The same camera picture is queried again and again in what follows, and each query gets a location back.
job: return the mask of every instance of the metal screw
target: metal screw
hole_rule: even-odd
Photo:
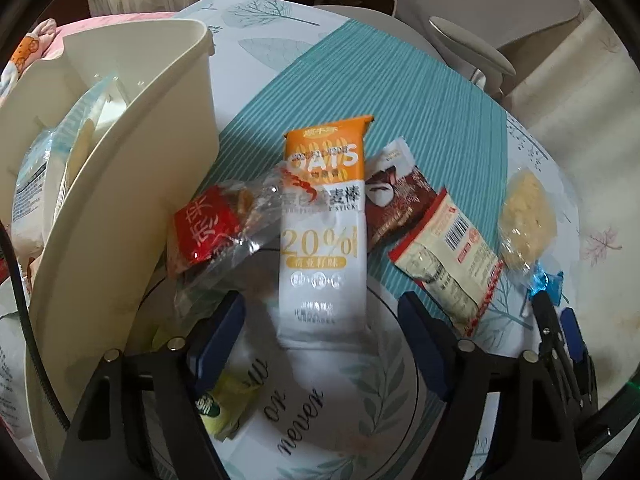
[[[476,344],[471,339],[461,339],[458,341],[458,348],[463,352],[473,352],[476,349]]]
[[[172,352],[183,348],[186,344],[186,341],[182,337],[174,337],[173,339],[169,339],[169,342],[166,344],[167,348]]]
[[[118,350],[117,348],[107,350],[102,356],[102,358],[108,363],[114,362],[118,357],[120,357],[120,350]]]
[[[536,354],[533,350],[525,350],[522,353],[522,357],[527,363],[537,363],[538,362],[538,354]]]

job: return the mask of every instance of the teal striped table runner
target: teal striped table runner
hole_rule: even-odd
[[[446,186],[497,248],[507,170],[505,111],[422,51],[353,20],[284,69],[229,123],[202,186],[251,180],[272,168],[282,160],[282,136],[289,130],[365,114],[375,117],[366,155],[404,137],[430,184]],[[396,297],[418,290],[386,257],[388,248],[370,255],[369,274]]]

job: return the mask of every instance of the gray chair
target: gray chair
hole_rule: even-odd
[[[580,11],[578,0],[395,1],[395,17],[360,7],[319,7],[407,41],[496,98],[501,95],[503,75],[515,75],[513,66],[498,49],[568,22]]]

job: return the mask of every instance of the pink maple leaf print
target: pink maple leaf print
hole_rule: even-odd
[[[587,246],[582,248],[581,257],[583,260],[590,260],[591,267],[599,261],[607,259],[607,250],[619,251],[622,245],[616,244],[618,230],[609,227],[606,231],[589,234],[586,238]]]

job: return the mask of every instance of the barcode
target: barcode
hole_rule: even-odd
[[[455,251],[460,245],[460,242],[462,241],[462,238],[465,237],[468,229],[469,224],[466,222],[464,217],[458,213],[456,221],[453,222],[453,225],[449,228],[449,231],[447,231],[447,234],[444,237],[444,240],[452,251]]]

